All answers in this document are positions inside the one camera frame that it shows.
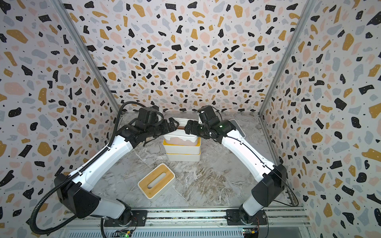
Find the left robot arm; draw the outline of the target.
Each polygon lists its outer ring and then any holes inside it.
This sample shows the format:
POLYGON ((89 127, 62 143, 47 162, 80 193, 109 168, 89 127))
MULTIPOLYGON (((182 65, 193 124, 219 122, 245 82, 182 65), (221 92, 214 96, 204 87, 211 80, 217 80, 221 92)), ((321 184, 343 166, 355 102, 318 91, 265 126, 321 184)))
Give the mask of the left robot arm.
POLYGON ((91 160, 69 174, 71 180, 57 191, 59 201, 76 218, 107 217, 119 226, 132 222, 131 207, 120 200, 101 198, 92 191, 98 181, 122 157, 147 139, 174 132, 179 122, 165 119, 155 107, 142 107, 138 117, 121 128, 114 128, 114 139, 91 160))

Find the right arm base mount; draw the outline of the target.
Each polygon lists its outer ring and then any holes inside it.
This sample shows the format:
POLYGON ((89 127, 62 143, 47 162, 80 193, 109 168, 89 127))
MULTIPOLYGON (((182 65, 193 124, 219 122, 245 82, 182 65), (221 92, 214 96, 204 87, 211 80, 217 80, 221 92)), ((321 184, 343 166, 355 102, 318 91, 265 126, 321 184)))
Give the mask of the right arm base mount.
POLYGON ((243 208, 227 209, 225 219, 228 226, 257 226, 267 225, 267 215, 263 210, 258 211, 255 215, 250 216, 243 208))

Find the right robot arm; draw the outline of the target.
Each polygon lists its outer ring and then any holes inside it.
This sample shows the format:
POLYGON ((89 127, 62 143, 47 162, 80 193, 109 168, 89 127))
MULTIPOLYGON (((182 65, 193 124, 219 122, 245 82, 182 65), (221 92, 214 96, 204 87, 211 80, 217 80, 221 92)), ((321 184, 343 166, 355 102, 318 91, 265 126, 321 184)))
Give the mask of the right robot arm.
POLYGON ((240 220, 244 224, 252 224, 257 213, 268 207, 284 191, 286 168, 275 165, 262 156, 244 139, 239 128, 232 121, 221 120, 212 106, 203 106, 197 114, 200 122, 187 121, 185 133, 222 144, 237 156, 258 182, 239 208, 240 220))

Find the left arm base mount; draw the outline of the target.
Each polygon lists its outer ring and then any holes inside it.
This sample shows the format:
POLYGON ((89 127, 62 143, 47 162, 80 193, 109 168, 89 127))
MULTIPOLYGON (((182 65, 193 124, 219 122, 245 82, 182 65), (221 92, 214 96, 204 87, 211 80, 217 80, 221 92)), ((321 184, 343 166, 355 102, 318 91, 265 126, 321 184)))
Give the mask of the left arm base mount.
POLYGON ((105 220, 104 226, 118 228, 144 227, 147 215, 147 210, 131 210, 124 212, 118 219, 109 218, 105 220))

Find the white pink tissue box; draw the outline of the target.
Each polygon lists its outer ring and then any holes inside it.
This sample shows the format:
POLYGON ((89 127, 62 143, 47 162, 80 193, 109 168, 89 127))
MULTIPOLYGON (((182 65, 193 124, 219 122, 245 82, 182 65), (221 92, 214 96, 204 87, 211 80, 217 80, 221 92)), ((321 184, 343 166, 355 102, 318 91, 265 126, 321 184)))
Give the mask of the white pink tissue box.
POLYGON ((186 134, 184 130, 189 119, 174 118, 174 120, 179 123, 179 126, 174 132, 164 135, 166 143, 172 145, 196 146, 198 137, 196 135, 186 134))

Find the grey lid tissue box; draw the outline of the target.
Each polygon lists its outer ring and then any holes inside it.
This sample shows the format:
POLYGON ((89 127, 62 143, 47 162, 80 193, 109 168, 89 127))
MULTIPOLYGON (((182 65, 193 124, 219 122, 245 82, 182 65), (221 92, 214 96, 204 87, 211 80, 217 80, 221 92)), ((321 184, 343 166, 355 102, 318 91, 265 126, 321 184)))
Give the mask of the grey lid tissue box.
POLYGON ((236 139, 245 139, 246 135, 243 131, 243 129, 239 126, 236 120, 229 120, 229 122, 233 125, 235 128, 234 130, 230 131, 227 136, 228 137, 233 137, 236 139))

